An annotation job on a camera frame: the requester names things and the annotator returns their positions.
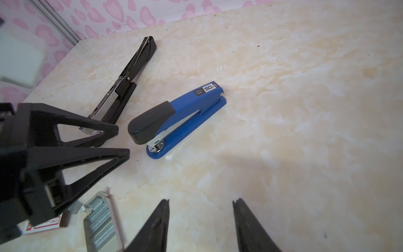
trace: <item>marble tabletop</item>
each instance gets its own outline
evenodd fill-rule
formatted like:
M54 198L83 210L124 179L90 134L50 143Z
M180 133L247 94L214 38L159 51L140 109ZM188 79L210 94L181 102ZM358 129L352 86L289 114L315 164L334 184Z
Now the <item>marble tabletop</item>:
M237 251L243 198L284 252L403 250L401 1L275 1L83 40L26 102L87 116L149 35L157 51L102 146L130 160L81 198L112 195L125 246L166 198L167 251ZM130 120L210 81L227 104L149 158ZM99 164L65 170L67 183ZM84 217L0 250L84 252Z

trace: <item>open black stapler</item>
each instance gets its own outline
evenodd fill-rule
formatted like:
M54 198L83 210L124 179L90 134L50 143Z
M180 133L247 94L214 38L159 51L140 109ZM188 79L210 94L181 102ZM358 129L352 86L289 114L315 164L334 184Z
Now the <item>open black stapler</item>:
M224 91L213 82L144 112L128 125L134 142L147 144L148 156L161 158L226 104Z
M133 79L146 62L151 59L156 49L154 38L151 36L145 37L136 54L88 118L106 123L116 123L137 86ZM94 129L85 127L80 127L80 130L88 135L99 133Z

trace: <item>cardboard box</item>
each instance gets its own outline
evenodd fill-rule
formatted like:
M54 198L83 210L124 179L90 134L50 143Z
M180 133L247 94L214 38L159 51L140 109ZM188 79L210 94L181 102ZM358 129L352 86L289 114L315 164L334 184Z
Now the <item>cardboard box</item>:
M24 229L22 230L22 234L30 235L33 233L67 227L69 225L70 216L71 216L71 212L66 211L66 212L62 213L60 216L57 216L56 218L50 219L50 220L48 220L42 224L36 225L36 226L32 226L32 224L29 222L29 220L26 220Z

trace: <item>pink patterned wall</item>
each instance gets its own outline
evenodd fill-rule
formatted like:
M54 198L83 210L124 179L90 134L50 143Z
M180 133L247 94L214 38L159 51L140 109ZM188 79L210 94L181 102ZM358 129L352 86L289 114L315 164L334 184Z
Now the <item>pink patterned wall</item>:
M6 22L14 24L16 29L24 29L46 41L48 45L46 60L37 77L36 86L73 48L24 0L0 0L0 17ZM15 106L24 101L32 90L33 88L28 89L0 82L0 102L11 102Z
M46 0L81 39L273 0Z

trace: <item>blue stapler base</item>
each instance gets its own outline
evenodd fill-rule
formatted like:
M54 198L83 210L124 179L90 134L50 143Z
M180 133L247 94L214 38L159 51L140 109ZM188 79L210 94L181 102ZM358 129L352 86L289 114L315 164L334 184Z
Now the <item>blue stapler base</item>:
M165 138L164 147L160 152L152 153L146 146L148 156L152 159L158 159L164 156L168 151L170 151L173 147L175 147L175 145L177 145L180 141L182 141L185 137L187 137L193 130L195 130L202 123L204 123L210 116L212 116L225 104L226 100L223 96L221 96L218 102L215 105L213 105L210 109L208 109L205 113L203 113L202 115L200 111L196 113L194 116L192 116L189 120L187 120L185 123L183 123L174 132L172 132Z

